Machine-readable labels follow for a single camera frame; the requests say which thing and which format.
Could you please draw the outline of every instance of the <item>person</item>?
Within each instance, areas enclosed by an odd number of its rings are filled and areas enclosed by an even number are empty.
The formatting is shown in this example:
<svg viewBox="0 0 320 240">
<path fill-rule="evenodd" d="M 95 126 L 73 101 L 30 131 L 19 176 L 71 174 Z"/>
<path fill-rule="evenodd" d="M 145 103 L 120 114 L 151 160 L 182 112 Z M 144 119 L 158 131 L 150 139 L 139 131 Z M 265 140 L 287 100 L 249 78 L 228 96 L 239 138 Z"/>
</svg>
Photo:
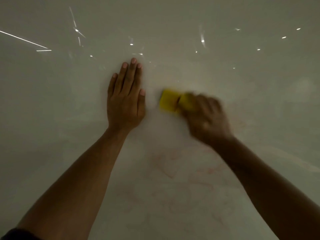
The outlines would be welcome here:
<svg viewBox="0 0 320 240">
<path fill-rule="evenodd" d="M 132 58 L 114 73 L 103 135 L 37 200 L 2 239 L 87 239 L 112 168 L 132 129 L 145 117 L 142 64 Z M 215 150 L 243 185 L 254 207 L 280 239 L 320 239 L 320 208 L 266 165 L 231 132 L 221 102 L 192 95 L 197 112 L 182 109 L 191 135 Z"/>
</svg>

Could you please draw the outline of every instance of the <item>person's left arm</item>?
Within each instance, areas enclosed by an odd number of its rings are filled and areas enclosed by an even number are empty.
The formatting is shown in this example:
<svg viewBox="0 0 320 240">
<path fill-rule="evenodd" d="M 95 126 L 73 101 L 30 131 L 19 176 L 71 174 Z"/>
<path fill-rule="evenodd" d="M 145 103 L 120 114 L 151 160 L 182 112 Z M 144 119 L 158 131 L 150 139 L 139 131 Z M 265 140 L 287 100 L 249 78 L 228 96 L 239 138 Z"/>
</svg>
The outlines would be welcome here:
<svg viewBox="0 0 320 240">
<path fill-rule="evenodd" d="M 128 133 L 145 116 L 142 66 L 133 58 L 110 81 L 109 127 L 37 200 L 17 228 L 43 240 L 87 239 Z"/>
</svg>

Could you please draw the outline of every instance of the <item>black sleeve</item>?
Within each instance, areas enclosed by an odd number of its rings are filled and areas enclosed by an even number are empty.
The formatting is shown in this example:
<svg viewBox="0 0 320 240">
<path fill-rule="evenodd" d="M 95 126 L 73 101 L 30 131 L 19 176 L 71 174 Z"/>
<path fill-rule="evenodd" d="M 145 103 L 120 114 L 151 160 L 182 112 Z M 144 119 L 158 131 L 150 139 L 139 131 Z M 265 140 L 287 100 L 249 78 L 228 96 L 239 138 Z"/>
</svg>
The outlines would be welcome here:
<svg viewBox="0 0 320 240">
<path fill-rule="evenodd" d="M 22 229 L 11 229 L 7 232 L 6 235 L 4 235 L 1 240 L 41 240 L 40 238 L 37 238 L 34 234 L 22 230 Z"/>
</svg>

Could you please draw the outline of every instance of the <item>hand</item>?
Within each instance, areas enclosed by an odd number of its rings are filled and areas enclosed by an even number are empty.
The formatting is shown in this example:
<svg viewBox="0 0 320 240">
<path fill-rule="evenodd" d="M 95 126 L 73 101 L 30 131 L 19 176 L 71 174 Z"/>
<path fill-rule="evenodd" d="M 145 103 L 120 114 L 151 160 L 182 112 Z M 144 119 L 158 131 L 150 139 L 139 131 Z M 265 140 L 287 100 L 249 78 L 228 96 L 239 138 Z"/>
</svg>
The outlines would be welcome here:
<svg viewBox="0 0 320 240">
<path fill-rule="evenodd" d="M 190 95 L 196 112 L 182 110 L 193 137 L 212 147 L 234 138 L 221 102 L 212 97 Z"/>
<path fill-rule="evenodd" d="M 140 89 L 142 65 L 132 58 L 124 62 L 119 74 L 114 73 L 108 88 L 107 114 L 110 130 L 129 133 L 146 113 L 144 89 Z"/>
</svg>

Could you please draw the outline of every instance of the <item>yellow object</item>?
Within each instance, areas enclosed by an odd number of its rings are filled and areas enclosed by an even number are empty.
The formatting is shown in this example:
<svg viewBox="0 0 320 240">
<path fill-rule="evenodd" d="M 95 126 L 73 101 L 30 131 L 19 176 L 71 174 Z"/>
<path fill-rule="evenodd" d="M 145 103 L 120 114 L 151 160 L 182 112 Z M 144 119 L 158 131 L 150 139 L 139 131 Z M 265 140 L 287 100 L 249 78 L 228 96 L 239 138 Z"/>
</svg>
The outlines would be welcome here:
<svg viewBox="0 0 320 240">
<path fill-rule="evenodd" d="M 180 114 L 179 106 L 187 111 L 196 111 L 193 95 L 165 89 L 162 92 L 159 107 L 165 111 Z"/>
</svg>

